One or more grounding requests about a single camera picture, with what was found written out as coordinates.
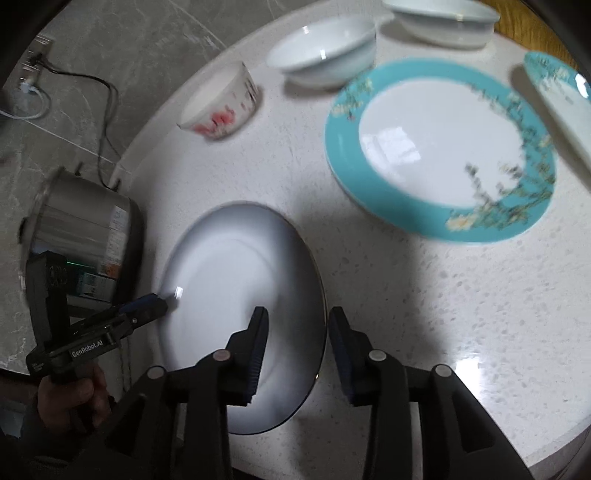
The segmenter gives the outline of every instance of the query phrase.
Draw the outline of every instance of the pot label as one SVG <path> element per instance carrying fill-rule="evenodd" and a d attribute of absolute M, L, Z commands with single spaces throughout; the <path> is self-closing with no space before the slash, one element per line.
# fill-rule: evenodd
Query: pot label
<path fill-rule="evenodd" d="M 127 224 L 129 214 L 120 207 L 113 207 L 109 224 L 109 238 L 105 248 L 105 256 L 101 260 L 98 271 L 110 278 L 119 278 L 121 262 L 125 255 L 127 243 Z"/>

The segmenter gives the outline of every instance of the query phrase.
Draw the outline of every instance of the plate rim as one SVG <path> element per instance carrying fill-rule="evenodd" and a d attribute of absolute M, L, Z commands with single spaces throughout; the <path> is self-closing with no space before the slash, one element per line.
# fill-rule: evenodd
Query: plate rim
<path fill-rule="evenodd" d="M 381 80 L 378 80 L 378 83 L 381 84 L 374 89 L 373 82 L 376 78 L 379 79 L 379 76 L 383 77 Z M 522 152 L 524 153 L 526 160 L 530 158 L 530 155 L 538 155 L 538 157 L 532 160 L 531 165 L 526 161 L 524 172 L 522 172 L 522 178 L 526 181 L 529 176 L 524 173 L 531 174 L 531 168 L 533 165 L 544 162 L 545 166 L 548 168 L 548 170 L 544 172 L 546 175 L 545 178 L 549 181 L 548 185 L 545 185 L 544 187 L 545 190 L 541 190 L 545 199 L 540 200 L 533 205 L 532 211 L 525 212 L 525 217 L 527 217 L 526 220 L 523 220 L 523 216 L 517 217 L 517 220 L 513 217 L 507 217 L 507 219 L 511 219 L 512 221 L 510 223 L 506 222 L 506 225 L 501 225 L 502 228 L 487 228 L 478 225 L 479 217 L 476 216 L 476 212 L 479 210 L 478 205 L 473 209 L 458 208 L 421 200 L 396 188 L 394 185 L 391 185 L 371 166 L 369 166 L 359 142 L 359 123 L 365 108 L 376 96 L 397 83 L 412 79 L 428 78 L 448 80 L 450 82 L 470 86 L 473 90 L 478 92 L 482 98 L 491 102 L 496 101 L 496 104 L 493 105 L 493 103 L 491 103 L 491 106 L 504 109 L 507 121 L 517 123 L 516 119 L 511 118 L 509 114 L 515 116 L 516 112 L 520 113 L 520 121 L 523 125 L 519 124 L 518 130 L 524 142 L 521 147 Z M 496 92 L 496 96 L 489 94 L 487 90 L 493 93 Z M 343 117 L 345 114 L 349 123 L 344 121 Z M 342 137 L 352 137 L 353 140 L 350 141 L 349 146 L 352 146 L 355 149 L 353 154 L 347 156 L 341 155 L 339 147 L 335 147 L 335 143 L 337 143 L 335 140 L 338 140 L 339 131 L 346 129 L 344 125 L 349 125 L 349 130 L 346 132 L 348 135 L 342 135 Z M 527 143 L 526 137 L 524 136 L 525 133 L 531 135 L 528 137 L 528 139 L 531 140 L 531 143 Z M 442 59 L 426 57 L 397 60 L 382 64 L 353 79 L 339 92 L 327 116 L 324 126 L 324 150 L 327 162 L 329 163 L 330 169 L 337 182 L 357 204 L 374 216 L 407 232 L 418 233 L 427 238 L 435 238 L 442 241 L 484 243 L 501 241 L 517 236 L 529 230 L 529 228 L 540 220 L 543 214 L 547 211 L 556 186 L 556 155 L 554 147 L 545 125 L 529 103 L 511 87 L 503 85 L 492 76 L 474 68 Z M 361 180 L 356 178 L 354 182 L 347 182 L 347 179 L 341 178 L 340 175 L 340 173 L 343 173 L 343 171 L 346 170 L 343 168 L 342 164 L 347 163 L 348 168 L 350 168 L 351 165 L 355 166 L 356 162 L 358 164 L 357 167 L 363 171 L 362 176 L 365 175 L 366 178 Z M 469 170 L 467 171 L 470 176 L 474 178 L 473 174 Z M 386 203 L 381 201 L 379 202 L 381 203 L 381 206 L 376 206 L 375 198 L 370 199 L 370 201 L 361 198 L 363 196 L 371 196 L 368 195 L 368 192 L 370 191 L 368 187 L 365 187 L 365 192 L 362 192 L 360 196 L 350 187 L 349 184 L 351 183 L 357 184 L 357 190 L 364 190 L 363 187 L 359 187 L 361 183 L 371 184 L 372 195 L 375 197 L 376 193 L 374 190 L 379 189 L 381 194 L 389 196 L 389 202 L 387 202 L 386 205 Z M 521 186 L 521 184 L 522 182 L 520 178 L 518 186 Z M 500 205 L 509 213 L 516 211 L 521 215 L 523 212 L 519 209 L 519 204 L 511 206 L 511 202 L 508 202 L 509 205 L 506 205 L 505 207 L 504 203 L 501 203 L 507 199 L 514 200 L 512 197 L 513 192 L 516 190 L 517 188 L 507 190 L 507 195 L 497 202 L 494 202 L 493 205 Z M 413 203 L 415 204 L 415 208 L 418 206 L 419 209 L 424 209 L 428 213 L 426 217 L 439 217 L 436 219 L 437 225 L 434 226 L 434 222 L 429 225 L 429 219 L 427 218 L 427 220 L 425 220 L 421 216 L 418 216 L 420 218 L 417 216 L 410 218 L 411 215 L 409 215 L 408 212 Z M 442 224 L 442 215 L 445 214 L 445 211 L 449 213 L 449 217 L 447 218 L 447 221 Z"/>

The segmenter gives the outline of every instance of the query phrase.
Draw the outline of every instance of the white dish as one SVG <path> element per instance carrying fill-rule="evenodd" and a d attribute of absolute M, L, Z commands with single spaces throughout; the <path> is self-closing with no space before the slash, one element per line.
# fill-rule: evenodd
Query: white dish
<path fill-rule="evenodd" d="M 375 59 L 372 18 L 329 18 L 306 25 L 277 44 L 267 65 L 294 83 L 312 88 L 342 86 L 370 68 Z"/>
<path fill-rule="evenodd" d="M 415 37 L 456 48 L 481 48 L 492 38 L 501 16 L 472 0 L 382 0 Z"/>
<path fill-rule="evenodd" d="M 281 215 L 236 203 L 201 218 L 176 246 L 160 294 L 177 299 L 159 323 L 169 370 L 224 348 L 256 306 L 267 308 L 258 389 L 249 406 L 228 407 L 231 433 L 264 432 L 297 411 L 322 361 L 326 309 L 311 253 Z"/>
<path fill-rule="evenodd" d="M 178 125 L 207 138 L 222 138 L 241 127 L 257 103 L 258 91 L 250 73 L 241 61 L 234 61 L 199 87 Z"/>
<path fill-rule="evenodd" d="M 591 87 L 579 72 L 546 53 L 531 51 L 524 67 L 571 145 L 591 169 Z"/>

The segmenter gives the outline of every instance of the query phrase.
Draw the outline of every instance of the speckled countertop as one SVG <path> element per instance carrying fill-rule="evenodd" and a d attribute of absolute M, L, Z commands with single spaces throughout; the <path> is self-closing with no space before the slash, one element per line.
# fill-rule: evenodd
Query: speckled countertop
<path fill-rule="evenodd" d="M 530 101 L 559 153 L 556 192 L 539 223 L 497 244 L 445 244 L 386 225 L 343 193 L 324 158 L 323 126 L 334 96 L 286 87 L 263 59 L 289 31 L 345 12 L 376 17 L 378 63 L 447 58 L 495 76 Z M 376 0 L 313 5 L 247 37 L 171 97 L 115 173 L 147 213 L 141 288 L 157 290 L 179 237 L 209 209 L 233 200 L 270 205 L 313 251 L 329 306 L 343 306 L 353 327 L 407 365 L 452 366 L 532 465 L 583 431 L 591 414 L 591 197 L 522 71 L 523 48 L 498 36 L 481 51 L 429 47 L 391 20 Z M 200 79 L 234 59 L 262 87 L 262 108 L 242 131 L 206 145 L 180 131 L 176 118 Z M 152 350 L 141 335 L 133 339 L 134 376 L 158 361 L 154 331 L 147 337 Z M 329 348 L 317 385 L 290 421 L 232 438 L 235 464 L 264 478 L 360 478 L 368 416 L 346 404 Z"/>

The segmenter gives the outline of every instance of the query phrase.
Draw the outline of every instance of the screw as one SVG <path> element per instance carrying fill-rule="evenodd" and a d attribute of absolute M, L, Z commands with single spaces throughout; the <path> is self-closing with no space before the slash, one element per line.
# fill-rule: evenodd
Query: screw
<path fill-rule="evenodd" d="M 437 365 L 435 367 L 435 373 L 440 377 L 450 377 L 452 374 L 452 369 L 447 365 Z"/>
<path fill-rule="evenodd" d="M 157 378 L 162 377 L 166 373 L 164 367 L 156 365 L 154 367 L 150 367 L 148 370 L 148 378 L 151 380 L 156 380 Z"/>
<path fill-rule="evenodd" d="M 386 360 L 386 354 L 381 350 L 371 350 L 369 353 L 369 359 L 374 362 L 383 362 Z"/>
<path fill-rule="evenodd" d="M 213 353 L 213 359 L 216 362 L 225 362 L 226 360 L 229 360 L 231 356 L 232 356 L 232 354 L 228 350 L 226 350 L 225 348 L 221 348 L 219 350 L 216 350 Z"/>

